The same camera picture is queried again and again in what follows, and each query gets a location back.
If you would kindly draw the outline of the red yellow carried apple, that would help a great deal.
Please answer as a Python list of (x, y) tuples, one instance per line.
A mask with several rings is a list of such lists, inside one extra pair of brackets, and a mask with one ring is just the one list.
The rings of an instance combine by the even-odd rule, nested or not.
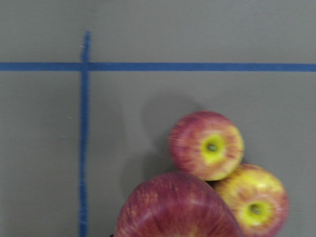
[(206, 182), (181, 171), (138, 185), (122, 206), (116, 237), (241, 237), (235, 217)]

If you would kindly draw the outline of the red apple back left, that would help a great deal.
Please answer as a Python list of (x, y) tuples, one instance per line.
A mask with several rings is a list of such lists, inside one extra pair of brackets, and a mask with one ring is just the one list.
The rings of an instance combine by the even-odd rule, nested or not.
[(240, 130), (230, 119), (212, 111), (182, 117), (170, 131), (168, 146), (179, 170), (204, 181), (226, 178), (244, 156)]

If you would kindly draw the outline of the red apple back right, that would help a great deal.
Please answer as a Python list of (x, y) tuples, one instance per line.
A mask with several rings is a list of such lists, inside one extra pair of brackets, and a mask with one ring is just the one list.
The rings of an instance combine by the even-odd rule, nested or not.
[(282, 182), (257, 165), (241, 164), (213, 188), (246, 237), (274, 237), (286, 222), (289, 199)]

